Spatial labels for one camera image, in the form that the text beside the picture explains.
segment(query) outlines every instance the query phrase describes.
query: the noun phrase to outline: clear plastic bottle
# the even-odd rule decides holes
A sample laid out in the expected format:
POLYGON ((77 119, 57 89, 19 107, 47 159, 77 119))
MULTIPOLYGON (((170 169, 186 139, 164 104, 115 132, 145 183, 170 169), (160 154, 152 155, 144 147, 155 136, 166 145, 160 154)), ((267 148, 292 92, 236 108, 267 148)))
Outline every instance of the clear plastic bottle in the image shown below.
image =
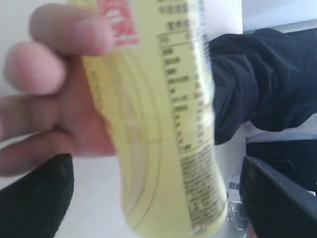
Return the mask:
POLYGON ((214 158, 202 0, 71 0, 109 18, 116 49, 84 57, 109 121, 129 225, 146 238, 207 238, 227 215, 214 158))

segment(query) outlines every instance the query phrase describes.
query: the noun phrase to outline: black object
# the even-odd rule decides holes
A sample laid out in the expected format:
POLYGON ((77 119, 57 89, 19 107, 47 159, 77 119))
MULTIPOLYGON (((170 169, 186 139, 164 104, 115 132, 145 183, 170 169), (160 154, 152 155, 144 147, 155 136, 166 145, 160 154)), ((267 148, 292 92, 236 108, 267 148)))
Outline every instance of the black object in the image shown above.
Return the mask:
POLYGON ((0 190, 0 238, 53 238, 73 190, 70 155, 56 156, 0 190))
POLYGON ((316 238, 317 198, 265 162, 246 157, 240 195, 259 238, 316 238))

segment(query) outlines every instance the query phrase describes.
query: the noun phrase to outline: white surface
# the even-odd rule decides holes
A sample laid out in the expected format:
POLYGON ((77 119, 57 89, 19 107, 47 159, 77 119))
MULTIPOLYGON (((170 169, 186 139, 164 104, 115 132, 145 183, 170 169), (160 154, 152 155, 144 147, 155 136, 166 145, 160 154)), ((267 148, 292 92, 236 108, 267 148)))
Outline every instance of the white surface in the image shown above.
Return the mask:
POLYGON ((317 19, 316 0, 242 0, 242 6, 244 31, 317 19))
MULTIPOLYGON (((27 40, 28 16, 47 0, 0 0, 0 69, 7 49, 27 40)), ((241 0, 208 0, 209 36, 241 33, 241 0)), ((0 78, 0 96, 13 90, 0 78)), ((216 149, 226 179, 240 171, 245 154, 245 131, 241 128, 228 144, 216 149)), ((120 176, 117 160, 75 160, 75 192, 69 211, 56 238, 138 238, 127 227, 120 209, 120 176)), ((0 178, 0 188, 17 178, 0 178)), ((243 234, 223 226, 218 238, 240 238, 243 234)))

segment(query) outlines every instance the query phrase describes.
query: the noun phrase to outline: black sleeve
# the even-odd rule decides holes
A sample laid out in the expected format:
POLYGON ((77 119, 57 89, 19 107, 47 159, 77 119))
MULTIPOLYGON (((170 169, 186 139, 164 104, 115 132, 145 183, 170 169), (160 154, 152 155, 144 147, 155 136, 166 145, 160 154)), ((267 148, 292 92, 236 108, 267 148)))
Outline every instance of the black sleeve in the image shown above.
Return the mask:
MULTIPOLYGON (((295 37, 264 29, 249 35, 223 35, 210 42, 216 144, 230 140, 249 120, 257 128, 281 131, 299 126, 312 114, 295 118, 303 109, 300 101, 308 100, 298 96, 303 72, 307 76, 307 71, 316 71, 316 66, 306 65, 317 56, 316 43, 312 43, 317 42, 316 34, 307 42, 307 36, 295 37)), ((316 72, 310 76, 316 90, 316 72)))

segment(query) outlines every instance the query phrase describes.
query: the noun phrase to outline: barcode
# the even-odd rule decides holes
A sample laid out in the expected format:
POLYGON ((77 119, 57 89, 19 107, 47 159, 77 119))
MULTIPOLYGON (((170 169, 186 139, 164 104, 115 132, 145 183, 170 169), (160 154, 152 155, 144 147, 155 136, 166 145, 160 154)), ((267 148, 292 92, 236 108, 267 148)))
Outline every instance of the barcode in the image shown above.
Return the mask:
POLYGON ((229 189, 240 190, 240 184, 236 182, 230 182, 228 187, 229 189))

